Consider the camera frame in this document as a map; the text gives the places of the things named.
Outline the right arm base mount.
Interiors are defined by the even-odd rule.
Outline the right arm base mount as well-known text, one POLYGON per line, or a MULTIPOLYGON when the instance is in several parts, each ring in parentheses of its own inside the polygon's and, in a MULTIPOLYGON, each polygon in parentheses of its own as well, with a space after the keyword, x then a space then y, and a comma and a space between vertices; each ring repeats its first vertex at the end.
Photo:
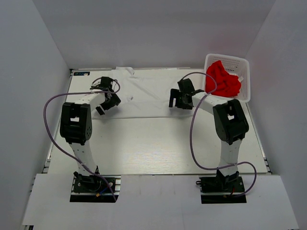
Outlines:
POLYGON ((200 177, 195 182, 201 193, 202 204, 244 204, 247 202, 243 179, 240 176, 236 181, 225 188, 217 181, 216 177, 200 177))

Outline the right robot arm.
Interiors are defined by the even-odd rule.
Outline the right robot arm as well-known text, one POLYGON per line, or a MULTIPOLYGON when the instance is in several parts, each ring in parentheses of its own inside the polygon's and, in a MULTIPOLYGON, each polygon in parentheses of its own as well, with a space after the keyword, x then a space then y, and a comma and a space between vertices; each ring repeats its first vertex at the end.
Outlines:
POLYGON ((203 90, 196 90, 190 79, 180 80, 178 89, 170 90, 169 107, 206 111, 213 115, 215 131, 221 141, 220 162, 214 177, 196 182, 204 193, 235 191, 239 184, 238 154, 249 125, 240 101, 222 100, 203 90))

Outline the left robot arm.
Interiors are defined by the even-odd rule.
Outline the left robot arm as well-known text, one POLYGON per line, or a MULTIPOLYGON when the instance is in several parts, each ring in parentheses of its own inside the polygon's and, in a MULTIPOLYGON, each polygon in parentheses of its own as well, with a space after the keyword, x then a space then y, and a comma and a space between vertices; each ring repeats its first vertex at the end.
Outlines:
POLYGON ((90 91, 81 94, 82 98, 65 102, 62 106, 60 135, 77 159, 78 174, 87 176, 84 184, 90 191, 97 191, 101 187, 101 179, 93 175, 99 174, 99 169, 89 144, 93 132, 92 113, 105 115, 107 110, 120 104, 121 100, 117 96, 119 90, 113 88, 114 84, 118 84, 118 81, 103 76, 94 80, 90 91))

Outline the white t shirt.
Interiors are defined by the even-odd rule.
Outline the white t shirt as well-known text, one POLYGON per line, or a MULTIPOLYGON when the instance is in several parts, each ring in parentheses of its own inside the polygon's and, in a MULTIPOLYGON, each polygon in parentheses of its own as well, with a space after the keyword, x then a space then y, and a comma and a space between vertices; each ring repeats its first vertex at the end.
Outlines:
POLYGON ((162 118, 192 116, 192 110, 169 108, 170 90, 192 69, 147 69, 132 72, 115 69, 110 77, 118 80, 121 103, 106 111, 105 115, 92 113, 92 119, 162 118))

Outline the red t shirt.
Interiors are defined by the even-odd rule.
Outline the red t shirt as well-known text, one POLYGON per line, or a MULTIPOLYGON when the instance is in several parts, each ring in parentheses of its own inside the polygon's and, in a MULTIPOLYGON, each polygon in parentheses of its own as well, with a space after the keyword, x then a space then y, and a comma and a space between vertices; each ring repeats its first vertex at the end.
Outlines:
POLYGON ((216 96, 222 97, 235 97, 238 96, 241 88, 241 83, 238 80, 238 76, 229 74, 223 67, 222 62, 216 61, 212 63, 206 74, 213 77, 214 81, 206 76, 205 91, 211 92, 215 89, 215 82, 217 89, 212 93, 216 96))

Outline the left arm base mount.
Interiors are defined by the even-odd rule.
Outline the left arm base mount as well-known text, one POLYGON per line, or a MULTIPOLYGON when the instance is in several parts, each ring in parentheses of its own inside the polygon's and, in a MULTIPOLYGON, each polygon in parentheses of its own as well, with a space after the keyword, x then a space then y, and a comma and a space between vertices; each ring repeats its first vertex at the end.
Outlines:
POLYGON ((120 176, 107 176, 106 182, 97 176, 74 172, 71 203, 115 203, 120 192, 120 176))

